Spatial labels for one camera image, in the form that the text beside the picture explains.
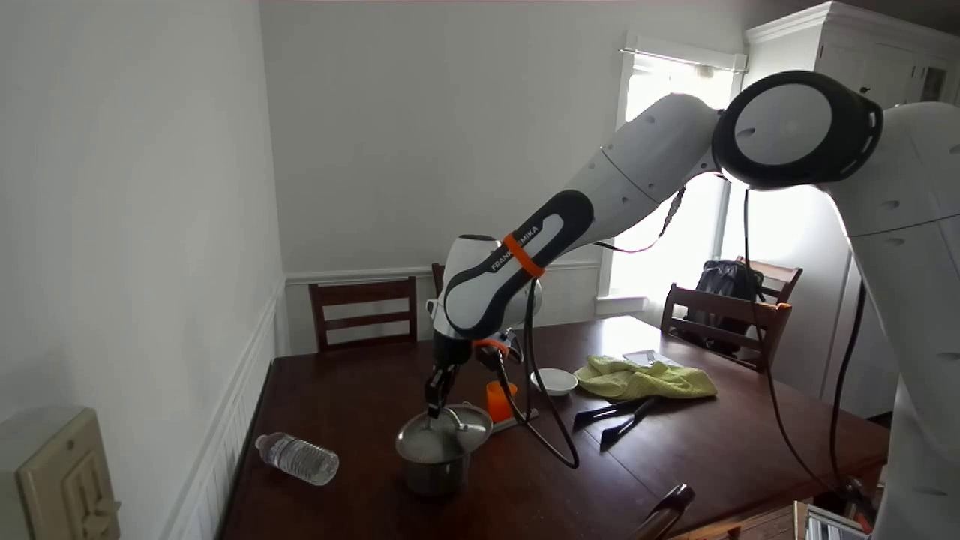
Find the silver pot lid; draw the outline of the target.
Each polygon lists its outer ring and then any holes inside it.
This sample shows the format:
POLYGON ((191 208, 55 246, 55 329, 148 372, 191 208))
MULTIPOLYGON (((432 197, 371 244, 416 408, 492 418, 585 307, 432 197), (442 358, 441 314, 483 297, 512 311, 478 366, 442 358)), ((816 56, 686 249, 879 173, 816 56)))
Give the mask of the silver pot lid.
POLYGON ((453 424, 453 437, 464 452, 475 452, 493 433, 489 413, 471 403, 450 404, 442 408, 442 417, 453 424))

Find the silver pot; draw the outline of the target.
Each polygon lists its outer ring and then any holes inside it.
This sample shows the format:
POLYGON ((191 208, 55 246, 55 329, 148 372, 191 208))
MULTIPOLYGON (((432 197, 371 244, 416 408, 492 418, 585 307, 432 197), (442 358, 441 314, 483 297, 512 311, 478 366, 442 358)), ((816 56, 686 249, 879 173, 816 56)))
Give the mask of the silver pot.
POLYGON ((452 431, 452 421, 442 414, 434 419, 426 413, 398 431, 395 450, 403 461, 405 485, 413 493, 439 498, 465 485, 471 452, 460 448, 452 431))

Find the orange cup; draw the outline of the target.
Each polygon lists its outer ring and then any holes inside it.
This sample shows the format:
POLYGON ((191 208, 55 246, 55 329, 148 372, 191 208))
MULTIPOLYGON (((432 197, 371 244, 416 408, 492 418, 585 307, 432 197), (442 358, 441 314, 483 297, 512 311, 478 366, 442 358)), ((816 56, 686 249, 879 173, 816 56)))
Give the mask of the orange cup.
POLYGON ((494 424, 504 422, 514 417, 511 408, 511 399, 517 395, 518 387, 511 382, 507 383, 507 391, 499 382, 489 382, 486 391, 486 410, 494 424))

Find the grey flat tray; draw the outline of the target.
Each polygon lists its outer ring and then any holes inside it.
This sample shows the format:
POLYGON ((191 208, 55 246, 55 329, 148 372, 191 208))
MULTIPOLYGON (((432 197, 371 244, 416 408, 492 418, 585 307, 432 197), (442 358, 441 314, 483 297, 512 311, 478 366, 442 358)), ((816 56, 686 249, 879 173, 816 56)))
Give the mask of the grey flat tray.
POLYGON ((508 428, 525 426, 525 424, 527 424, 528 421, 532 419, 536 419, 538 416, 539 416, 539 411, 537 410, 537 408, 532 408, 528 412, 522 412, 519 416, 519 419, 517 417, 511 417, 511 418, 504 419, 502 421, 495 421, 495 423, 493 424, 493 427, 491 428, 491 434, 502 433, 502 431, 507 431, 508 428))

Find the white bowl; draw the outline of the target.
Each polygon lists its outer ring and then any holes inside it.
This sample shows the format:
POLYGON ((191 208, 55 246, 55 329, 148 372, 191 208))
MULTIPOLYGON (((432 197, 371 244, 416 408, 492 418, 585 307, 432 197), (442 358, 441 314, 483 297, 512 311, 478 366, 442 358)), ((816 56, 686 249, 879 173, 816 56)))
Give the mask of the white bowl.
POLYGON ((573 373, 552 367, 539 368, 528 379, 535 389, 550 397, 569 395, 579 384, 573 373))

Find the clear plastic water bottle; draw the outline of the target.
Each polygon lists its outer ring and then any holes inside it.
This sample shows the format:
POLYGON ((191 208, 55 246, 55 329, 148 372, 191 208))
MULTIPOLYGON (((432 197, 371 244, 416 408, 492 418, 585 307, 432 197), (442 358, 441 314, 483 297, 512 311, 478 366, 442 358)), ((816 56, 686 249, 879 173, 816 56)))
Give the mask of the clear plastic water bottle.
POLYGON ((261 434, 255 439, 254 447, 264 464, 309 485, 328 485, 340 467, 336 452, 288 433, 261 434))

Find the yellow-green cloth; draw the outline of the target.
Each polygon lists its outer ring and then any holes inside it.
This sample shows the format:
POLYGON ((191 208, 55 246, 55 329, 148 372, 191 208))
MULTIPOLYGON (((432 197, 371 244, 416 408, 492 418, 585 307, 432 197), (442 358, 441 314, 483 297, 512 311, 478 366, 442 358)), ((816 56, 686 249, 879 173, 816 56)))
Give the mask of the yellow-green cloth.
POLYGON ((617 402, 650 396, 697 399, 718 393, 716 384, 703 370, 659 358, 638 363, 609 355, 590 355, 574 377, 580 389, 617 402))

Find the clear flat packet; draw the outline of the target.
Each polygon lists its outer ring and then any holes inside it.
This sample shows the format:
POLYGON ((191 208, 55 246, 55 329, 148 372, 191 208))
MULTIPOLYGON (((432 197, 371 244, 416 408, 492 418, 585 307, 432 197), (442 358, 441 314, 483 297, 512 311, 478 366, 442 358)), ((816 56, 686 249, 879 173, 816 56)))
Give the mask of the clear flat packet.
POLYGON ((666 356, 662 355, 660 352, 654 351, 654 349, 642 349, 642 351, 624 353, 624 355, 622 355, 622 359, 633 363, 633 365, 638 365, 641 367, 651 367, 654 365, 654 363, 682 367, 680 363, 671 358, 666 358, 666 356))

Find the window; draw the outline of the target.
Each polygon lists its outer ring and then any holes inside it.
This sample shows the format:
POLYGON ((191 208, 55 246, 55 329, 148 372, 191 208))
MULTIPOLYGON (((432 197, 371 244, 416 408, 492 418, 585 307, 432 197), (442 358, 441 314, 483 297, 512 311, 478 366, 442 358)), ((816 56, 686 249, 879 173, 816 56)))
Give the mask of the window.
MULTIPOLYGON (((740 92, 746 55, 631 33, 620 50, 622 69, 615 126, 668 93, 686 93, 723 109, 740 92)), ((729 182, 707 173, 687 187, 667 229, 665 202, 603 250, 595 310, 599 316, 634 314, 655 322, 672 283, 693 287, 705 261, 719 256, 729 182)))

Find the dark glossy chair top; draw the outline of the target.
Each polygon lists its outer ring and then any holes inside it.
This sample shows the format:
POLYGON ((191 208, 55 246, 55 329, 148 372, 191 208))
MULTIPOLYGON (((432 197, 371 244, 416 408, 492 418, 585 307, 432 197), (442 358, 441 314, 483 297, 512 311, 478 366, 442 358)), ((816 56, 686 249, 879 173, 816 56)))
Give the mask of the dark glossy chair top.
POLYGON ((659 500, 628 540, 665 540, 695 498, 692 486, 678 484, 659 500))

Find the pair of wooden chairs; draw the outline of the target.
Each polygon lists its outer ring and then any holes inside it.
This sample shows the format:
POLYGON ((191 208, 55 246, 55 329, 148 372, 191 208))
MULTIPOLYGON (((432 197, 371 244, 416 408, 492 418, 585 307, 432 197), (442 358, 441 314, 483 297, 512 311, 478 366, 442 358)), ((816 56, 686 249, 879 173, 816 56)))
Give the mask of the pair of wooden chairs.
POLYGON ((740 345, 735 356, 724 356, 758 373, 768 371, 775 361, 777 349, 788 319, 792 312, 789 298, 803 276, 803 268, 781 267, 761 261, 747 261, 745 257, 736 259, 744 263, 748 270, 755 270, 763 274, 762 292, 765 301, 746 301, 741 298, 717 296, 696 290, 696 287, 687 289, 673 283, 667 294, 659 328, 663 334, 675 336, 677 329, 694 332, 694 334, 715 338, 720 341, 729 341, 740 345), (683 320, 689 308, 696 311, 711 312, 721 316, 743 321, 748 324, 746 334, 734 334, 726 329, 707 327, 699 322, 683 320))

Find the black backpack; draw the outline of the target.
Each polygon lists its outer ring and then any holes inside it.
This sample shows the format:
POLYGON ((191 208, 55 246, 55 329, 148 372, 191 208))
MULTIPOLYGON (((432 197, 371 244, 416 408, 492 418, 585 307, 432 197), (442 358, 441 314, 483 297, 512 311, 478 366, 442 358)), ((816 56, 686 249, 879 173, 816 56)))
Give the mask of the black backpack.
MULTIPOLYGON (((717 259, 706 261, 696 290, 709 294, 741 299, 752 302, 764 302, 764 274, 755 270, 748 270, 741 261, 717 259)), ((726 329, 734 334, 744 335, 749 328, 747 322, 730 319, 716 313, 692 310, 690 307, 683 320, 700 323, 706 327, 726 329)), ((725 356, 735 356, 740 351, 740 345, 711 337, 694 334, 691 331, 677 329, 676 335, 690 343, 705 347, 710 351, 725 356)))

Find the white cabinet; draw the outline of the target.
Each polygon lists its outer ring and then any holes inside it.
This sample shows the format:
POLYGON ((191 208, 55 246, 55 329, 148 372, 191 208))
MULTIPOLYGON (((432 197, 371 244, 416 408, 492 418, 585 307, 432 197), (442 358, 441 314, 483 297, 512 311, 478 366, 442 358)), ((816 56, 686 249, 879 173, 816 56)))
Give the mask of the white cabinet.
MULTIPOLYGON (((782 71, 817 71, 885 107, 960 106, 960 0, 943 0, 947 30, 906 10, 921 0, 803 0, 802 9, 750 28, 742 86, 782 71)), ((722 256, 748 246, 759 263, 801 268, 772 373, 809 397, 833 399, 851 333, 860 270, 827 195, 813 187, 754 192, 734 182, 722 256)))

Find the silver framed screen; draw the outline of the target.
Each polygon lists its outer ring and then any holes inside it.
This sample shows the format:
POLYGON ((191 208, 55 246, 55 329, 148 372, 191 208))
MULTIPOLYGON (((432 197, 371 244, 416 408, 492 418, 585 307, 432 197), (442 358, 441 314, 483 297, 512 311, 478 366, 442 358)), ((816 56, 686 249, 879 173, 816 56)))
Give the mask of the silver framed screen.
POLYGON ((873 540, 855 520, 796 500, 793 505, 793 540, 873 540))

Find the beige wall switch plate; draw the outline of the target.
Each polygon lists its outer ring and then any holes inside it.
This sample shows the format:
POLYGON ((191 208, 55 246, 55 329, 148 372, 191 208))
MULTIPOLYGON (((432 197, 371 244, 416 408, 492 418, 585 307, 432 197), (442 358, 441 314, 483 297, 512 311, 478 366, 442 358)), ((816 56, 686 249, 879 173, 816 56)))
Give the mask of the beige wall switch plate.
POLYGON ((93 408, 0 421, 0 540, 119 540, 120 505, 93 408))

